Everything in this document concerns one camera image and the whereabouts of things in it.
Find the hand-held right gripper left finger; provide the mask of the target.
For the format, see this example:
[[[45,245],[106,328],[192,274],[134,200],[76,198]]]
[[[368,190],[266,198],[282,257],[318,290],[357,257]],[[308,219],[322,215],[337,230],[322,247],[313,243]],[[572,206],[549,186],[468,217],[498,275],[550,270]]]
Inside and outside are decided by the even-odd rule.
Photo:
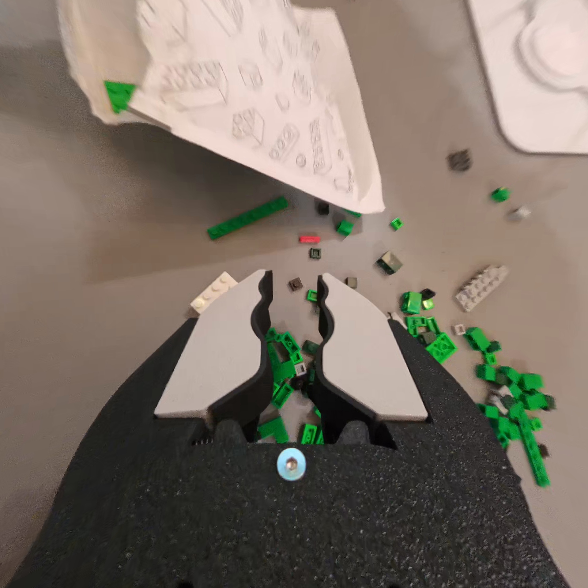
[[[196,418],[209,430],[237,422],[249,442],[273,395],[266,343],[273,272],[257,270],[196,321],[154,410],[157,419]]]

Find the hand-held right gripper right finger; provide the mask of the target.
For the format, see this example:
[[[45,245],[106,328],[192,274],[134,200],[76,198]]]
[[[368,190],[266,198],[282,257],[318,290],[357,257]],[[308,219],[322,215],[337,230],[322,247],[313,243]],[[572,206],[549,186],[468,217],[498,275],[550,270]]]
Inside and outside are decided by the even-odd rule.
[[[392,443],[388,423],[426,423],[429,412],[391,321],[330,273],[318,277],[319,333],[308,394],[320,412],[326,445],[351,422],[367,441]]]

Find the pile of green bricks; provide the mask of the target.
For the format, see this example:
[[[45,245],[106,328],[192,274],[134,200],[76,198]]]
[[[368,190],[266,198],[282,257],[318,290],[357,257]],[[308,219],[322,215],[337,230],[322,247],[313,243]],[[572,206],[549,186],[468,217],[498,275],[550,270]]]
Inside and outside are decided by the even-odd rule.
[[[458,346],[448,333],[441,331],[435,317],[417,314],[417,302],[421,303],[423,310],[430,310],[434,306],[432,298],[420,298],[426,293],[430,291],[405,292],[401,305],[405,317],[400,318],[395,313],[389,317],[400,322],[432,358],[444,364],[458,351]],[[550,486],[545,465],[545,459],[549,457],[548,448],[535,437],[543,425],[541,419],[533,416],[533,413],[554,410],[555,398],[544,392],[545,383],[540,374],[520,372],[511,366],[499,365],[496,353],[502,350],[502,345],[498,341],[489,340],[480,328],[470,327],[462,337],[474,351],[481,354],[483,361],[476,365],[476,377],[493,386],[487,400],[478,403],[477,407],[487,418],[497,441],[503,450],[508,450],[511,442],[520,440],[536,484],[542,488]],[[306,365],[304,359],[305,356],[316,357],[319,343],[306,340],[299,346],[289,332],[280,333],[272,327],[266,334],[266,344],[273,361],[271,406],[280,410],[294,391],[306,394],[314,384],[314,362]]]

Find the white rectangular brick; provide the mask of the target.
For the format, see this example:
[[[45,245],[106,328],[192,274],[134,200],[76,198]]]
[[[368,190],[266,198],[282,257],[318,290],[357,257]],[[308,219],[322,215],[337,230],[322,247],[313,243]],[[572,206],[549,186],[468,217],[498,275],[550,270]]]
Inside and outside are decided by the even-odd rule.
[[[236,281],[230,274],[226,271],[222,272],[190,303],[196,316],[201,316],[214,301],[237,284],[238,281]]]

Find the long grey brick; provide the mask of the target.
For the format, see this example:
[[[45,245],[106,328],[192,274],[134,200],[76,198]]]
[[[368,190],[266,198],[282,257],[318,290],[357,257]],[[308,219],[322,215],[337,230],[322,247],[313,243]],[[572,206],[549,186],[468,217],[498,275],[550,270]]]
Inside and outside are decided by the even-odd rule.
[[[508,274],[509,269],[504,265],[489,265],[465,282],[454,299],[463,312],[471,312],[504,282]]]

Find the long green plate brick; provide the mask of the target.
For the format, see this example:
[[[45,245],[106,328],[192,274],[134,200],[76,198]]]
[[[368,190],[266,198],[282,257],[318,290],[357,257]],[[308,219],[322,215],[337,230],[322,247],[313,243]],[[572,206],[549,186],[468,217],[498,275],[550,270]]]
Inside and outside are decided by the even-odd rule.
[[[275,213],[285,210],[288,206],[289,201],[284,196],[279,196],[208,228],[208,236],[211,240],[222,238],[239,231],[246,226],[250,226],[262,219],[270,217]]]

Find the white printed paper bag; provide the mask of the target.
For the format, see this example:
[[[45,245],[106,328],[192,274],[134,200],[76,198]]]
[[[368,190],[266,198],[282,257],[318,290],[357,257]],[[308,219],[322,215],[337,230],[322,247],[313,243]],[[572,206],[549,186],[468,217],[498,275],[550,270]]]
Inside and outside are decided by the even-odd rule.
[[[290,1],[56,1],[70,74],[107,125],[147,123],[359,214],[385,210],[332,9]],[[104,80],[136,84],[114,114]]]

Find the green triangular plate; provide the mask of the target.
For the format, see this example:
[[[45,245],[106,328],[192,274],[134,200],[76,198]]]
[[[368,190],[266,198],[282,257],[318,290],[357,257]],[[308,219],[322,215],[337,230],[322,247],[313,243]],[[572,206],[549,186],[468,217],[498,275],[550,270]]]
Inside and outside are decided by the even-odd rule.
[[[113,113],[120,114],[126,111],[136,90],[136,84],[104,80],[104,86]]]

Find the white moulded plastic tray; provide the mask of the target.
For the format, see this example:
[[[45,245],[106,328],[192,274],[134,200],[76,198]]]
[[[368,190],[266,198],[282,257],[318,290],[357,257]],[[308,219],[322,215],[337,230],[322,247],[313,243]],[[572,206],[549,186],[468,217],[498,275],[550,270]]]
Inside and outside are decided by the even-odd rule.
[[[502,135],[518,151],[587,155],[587,1],[467,1]]]

